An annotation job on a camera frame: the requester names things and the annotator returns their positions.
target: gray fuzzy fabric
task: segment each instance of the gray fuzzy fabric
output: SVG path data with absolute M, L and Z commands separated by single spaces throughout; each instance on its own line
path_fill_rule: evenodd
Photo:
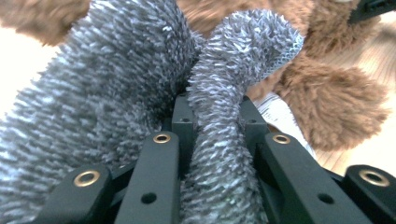
M 0 223 L 32 220 L 81 165 L 114 169 L 137 160 L 143 139 L 171 116 L 197 60 L 189 99 L 200 136 L 182 183 L 182 222 L 263 221 L 238 103 L 302 41 L 283 19 L 254 11 L 232 15 L 205 46 L 174 0 L 93 1 L 0 121 Z
M 186 223 L 264 222 L 239 104 L 248 86 L 294 58 L 303 42 L 283 18 L 260 10 L 234 13 L 212 34 L 188 88 L 199 134 L 182 188 Z

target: black object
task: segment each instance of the black object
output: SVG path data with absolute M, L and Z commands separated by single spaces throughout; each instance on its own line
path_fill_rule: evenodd
M 368 20 L 396 9 L 396 0 L 361 0 L 349 17 L 349 23 Z
M 270 133 L 248 98 L 241 116 L 271 224 L 396 223 L 395 177 L 366 165 L 336 175 L 292 136 Z M 179 183 L 195 135 L 192 111 L 180 95 L 172 119 L 147 137 L 137 163 L 111 173 L 102 165 L 78 168 L 32 223 L 178 223 Z

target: wooden table surface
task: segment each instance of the wooden table surface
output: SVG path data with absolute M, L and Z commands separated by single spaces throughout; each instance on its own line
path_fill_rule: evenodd
M 318 163 L 343 175 L 352 164 L 369 164 L 396 176 L 396 12 L 382 16 L 380 32 L 361 48 L 325 59 L 338 66 L 358 66 L 389 88 L 387 106 L 392 114 L 382 132 L 361 145 L 336 152 L 317 151 Z M 11 29 L 0 28 L 0 118 L 12 107 L 18 90 L 45 69 L 57 48 L 42 47 Z

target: white tag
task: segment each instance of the white tag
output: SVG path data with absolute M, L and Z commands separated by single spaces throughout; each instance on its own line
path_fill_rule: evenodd
M 267 123 L 276 127 L 282 133 L 295 137 L 309 154 L 315 160 L 317 159 L 314 149 L 305 140 L 289 106 L 278 95 L 270 92 L 263 101 L 254 101 L 253 104 Z

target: brown teddy bear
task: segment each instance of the brown teddy bear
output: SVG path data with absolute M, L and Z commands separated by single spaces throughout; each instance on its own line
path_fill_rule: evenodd
M 193 30 L 210 36 L 236 10 L 268 8 L 285 16 L 306 36 L 301 53 L 285 67 L 251 87 L 262 99 L 275 91 L 290 106 L 313 148 L 354 147 L 380 131 L 388 110 L 386 89 L 358 68 L 341 69 L 321 57 L 355 47 L 374 32 L 379 18 L 348 24 L 360 0 L 177 0 Z M 44 44 L 63 41 L 72 23 L 83 17 L 89 0 L 0 0 L 3 25 L 33 35 Z

